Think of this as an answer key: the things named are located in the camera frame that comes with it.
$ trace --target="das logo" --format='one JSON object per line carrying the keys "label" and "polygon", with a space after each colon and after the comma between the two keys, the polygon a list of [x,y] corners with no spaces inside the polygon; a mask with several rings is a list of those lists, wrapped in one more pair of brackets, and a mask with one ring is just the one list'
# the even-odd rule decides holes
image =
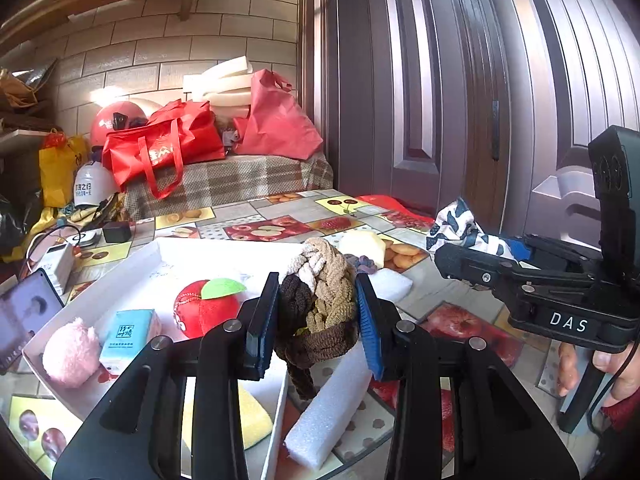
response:
{"label": "das logo", "polygon": [[554,312],[549,322],[549,324],[563,328],[566,331],[574,330],[576,332],[584,332],[587,330],[587,323],[588,321],[586,319],[568,316],[567,314],[563,316],[559,312]]}

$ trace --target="pink pom pom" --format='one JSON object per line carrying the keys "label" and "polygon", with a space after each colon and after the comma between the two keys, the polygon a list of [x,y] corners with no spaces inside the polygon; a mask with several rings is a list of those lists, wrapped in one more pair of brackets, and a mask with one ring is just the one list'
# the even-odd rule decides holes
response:
{"label": "pink pom pom", "polygon": [[42,366],[52,381],[77,388],[100,366],[100,340],[94,327],[87,328],[76,317],[57,329],[44,349]]}

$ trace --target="red shopping bag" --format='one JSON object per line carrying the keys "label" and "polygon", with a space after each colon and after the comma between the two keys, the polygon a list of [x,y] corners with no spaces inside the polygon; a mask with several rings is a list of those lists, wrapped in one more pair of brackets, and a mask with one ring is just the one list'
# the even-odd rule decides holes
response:
{"label": "red shopping bag", "polygon": [[[225,158],[209,103],[172,101],[149,117],[141,128],[107,135],[102,164],[123,185],[145,174],[153,196],[168,197],[182,182],[184,164]],[[158,190],[154,168],[175,166],[175,180]]]}
{"label": "red shopping bag", "polygon": [[251,112],[235,118],[238,155],[280,155],[307,160],[322,144],[318,130],[290,94],[291,84],[264,69],[251,79]]}

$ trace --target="white tile wall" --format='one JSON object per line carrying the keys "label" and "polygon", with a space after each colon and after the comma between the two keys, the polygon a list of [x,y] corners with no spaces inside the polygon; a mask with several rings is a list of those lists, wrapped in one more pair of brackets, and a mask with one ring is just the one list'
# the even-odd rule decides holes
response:
{"label": "white tile wall", "polygon": [[247,39],[246,56],[250,61],[295,64],[296,45],[284,41]]}
{"label": "white tile wall", "polygon": [[67,110],[68,108],[92,102],[91,93],[103,87],[104,73],[62,83],[58,89],[58,110]]}
{"label": "white tile wall", "polygon": [[135,51],[135,41],[116,43],[90,50],[86,53],[82,74],[89,75],[131,66],[133,64],[133,54]]}
{"label": "white tile wall", "polygon": [[112,34],[113,23],[105,23],[98,27],[75,32],[69,36],[69,41],[66,44],[65,57],[106,46],[111,43]]}
{"label": "white tile wall", "polygon": [[296,22],[298,20],[298,7],[278,0],[251,0],[250,14],[252,16],[264,16],[265,18]]}
{"label": "white tile wall", "polygon": [[165,36],[211,36],[220,33],[220,14],[190,14],[184,22],[176,14],[166,19]]}
{"label": "white tile wall", "polygon": [[70,16],[14,48],[0,66],[20,70],[59,58],[47,97],[68,134],[89,132],[99,94],[160,104],[188,98],[184,75],[245,54],[255,71],[275,70],[297,88],[298,0],[194,0],[184,22],[180,1],[123,0]]}
{"label": "white tile wall", "polygon": [[248,14],[251,0],[198,0],[198,12]]}
{"label": "white tile wall", "polygon": [[144,8],[145,0],[121,0],[98,7],[95,12],[94,26],[109,22],[119,22],[127,18],[139,18],[142,16],[142,9]]}
{"label": "white tile wall", "polygon": [[51,82],[60,84],[78,79],[82,76],[82,67],[84,66],[84,52],[75,56],[67,57],[58,61],[56,69],[52,74]]}
{"label": "white tile wall", "polygon": [[180,61],[181,59],[187,59],[190,51],[190,36],[140,40],[136,46],[133,64],[142,65],[161,61]]}
{"label": "white tile wall", "polygon": [[117,22],[113,29],[111,43],[142,40],[146,38],[160,38],[164,34],[166,16],[145,16],[131,18]]}
{"label": "white tile wall", "polygon": [[182,78],[189,74],[201,74],[218,62],[210,61],[178,61],[160,65],[159,90],[182,88]]}
{"label": "white tile wall", "polygon": [[273,20],[273,39],[296,43],[298,40],[298,24]]}
{"label": "white tile wall", "polygon": [[160,65],[157,64],[114,70],[107,72],[105,86],[116,87],[123,94],[148,92],[158,88],[159,72]]}
{"label": "white tile wall", "polygon": [[190,59],[233,59],[246,54],[246,38],[194,36]]}
{"label": "white tile wall", "polygon": [[270,40],[273,37],[273,20],[257,16],[224,14],[220,34],[222,36],[246,36]]}

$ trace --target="finger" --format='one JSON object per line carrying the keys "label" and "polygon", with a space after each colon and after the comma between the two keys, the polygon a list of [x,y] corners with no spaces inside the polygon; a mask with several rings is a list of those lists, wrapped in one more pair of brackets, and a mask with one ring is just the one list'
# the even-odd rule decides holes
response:
{"label": "finger", "polygon": [[577,356],[575,354],[575,348],[572,344],[569,343],[560,343],[560,348],[558,348],[558,355],[562,359],[563,357],[571,358],[575,362],[577,361]]}
{"label": "finger", "polygon": [[578,384],[578,368],[575,361],[570,356],[560,359],[558,384],[567,390],[572,390]]}
{"label": "finger", "polygon": [[[616,373],[623,365],[624,361],[631,352],[632,345],[627,346],[624,352],[620,354],[605,354],[603,352],[594,352],[593,361],[596,368],[609,374]],[[613,385],[609,396],[603,403],[603,406],[612,406],[620,400],[626,399],[633,395],[640,386],[640,355],[638,352],[629,362],[625,370]]]}

